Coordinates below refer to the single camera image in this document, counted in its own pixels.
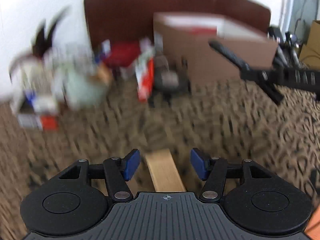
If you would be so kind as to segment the black feather duster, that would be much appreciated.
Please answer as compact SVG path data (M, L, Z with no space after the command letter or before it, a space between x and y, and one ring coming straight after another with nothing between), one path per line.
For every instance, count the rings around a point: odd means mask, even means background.
M44 54L53 45L53 37L55 33L55 29L58 23L65 17L67 12L69 11L69 6L64 7L52 20L48 33L46 34L46 21L40 23L34 41L31 43L31 51L27 51L25 53L21 53L17 55L9 65L8 74L10 81L12 82L12 76L18 65L27 59L43 59Z

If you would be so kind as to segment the black tape roll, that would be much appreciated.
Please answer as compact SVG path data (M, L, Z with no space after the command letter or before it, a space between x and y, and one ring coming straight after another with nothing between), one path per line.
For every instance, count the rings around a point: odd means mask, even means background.
M154 57L153 86L163 93L178 93L188 88L189 80L183 72L169 68L164 55Z

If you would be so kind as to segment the dark brown headboard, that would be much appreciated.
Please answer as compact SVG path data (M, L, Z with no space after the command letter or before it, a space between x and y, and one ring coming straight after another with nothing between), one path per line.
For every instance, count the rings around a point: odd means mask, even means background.
M84 0L84 12L93 50L111 43L153 38L156 12L201 12L225 15L263 33L271 11L250 0Z

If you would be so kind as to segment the red capped marker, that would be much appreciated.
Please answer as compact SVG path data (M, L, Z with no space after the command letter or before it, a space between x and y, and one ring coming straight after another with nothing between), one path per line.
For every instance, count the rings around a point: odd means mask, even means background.
M42 131L55 131L58 129L57 119L51 115L19 114L17 120L23 128L34 128Z

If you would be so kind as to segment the small red box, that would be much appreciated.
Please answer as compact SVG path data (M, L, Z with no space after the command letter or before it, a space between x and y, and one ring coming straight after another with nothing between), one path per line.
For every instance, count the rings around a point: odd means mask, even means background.
M127 68L140 54L138 41L114 43L111 51L103 58L103 63L110 68Z

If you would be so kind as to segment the red squeeze tube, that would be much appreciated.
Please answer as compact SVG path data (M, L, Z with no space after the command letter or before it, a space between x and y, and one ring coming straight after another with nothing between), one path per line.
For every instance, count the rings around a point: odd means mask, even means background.
M147 102L152 94L154 83L154 58L143 60L136 66L137 94L141 102Z

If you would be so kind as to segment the large red gift box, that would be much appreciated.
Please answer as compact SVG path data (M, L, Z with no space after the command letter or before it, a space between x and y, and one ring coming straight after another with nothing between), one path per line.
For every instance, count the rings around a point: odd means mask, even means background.
M185 35L196 35L196 36L203 36L203 35L217 35L217 28L203 28L203 27L192 27L192 28L174 28L174 31L178 33L185 34Z

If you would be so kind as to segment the green patterned tape roll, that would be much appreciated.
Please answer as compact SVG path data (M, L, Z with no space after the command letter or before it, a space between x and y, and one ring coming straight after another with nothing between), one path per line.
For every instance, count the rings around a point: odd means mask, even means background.
M65 80L66 102L68 108L77 111L97 106L107 96L111 79L101 79L97 75L84 75L70 70Z

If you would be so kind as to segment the gold rectangular box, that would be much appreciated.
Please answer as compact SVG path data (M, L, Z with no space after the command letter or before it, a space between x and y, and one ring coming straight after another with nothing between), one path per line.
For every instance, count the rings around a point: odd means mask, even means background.
M156 192L186 191L169 149L147 153L145 161Z

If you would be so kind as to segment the brown cardboard carton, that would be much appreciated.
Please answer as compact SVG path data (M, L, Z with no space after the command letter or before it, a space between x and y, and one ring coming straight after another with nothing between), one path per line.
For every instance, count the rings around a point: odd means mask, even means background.
M320 67L320 23L313 21L307 43L303 45L300 52L300 62L306 64L310 69L319 70Z

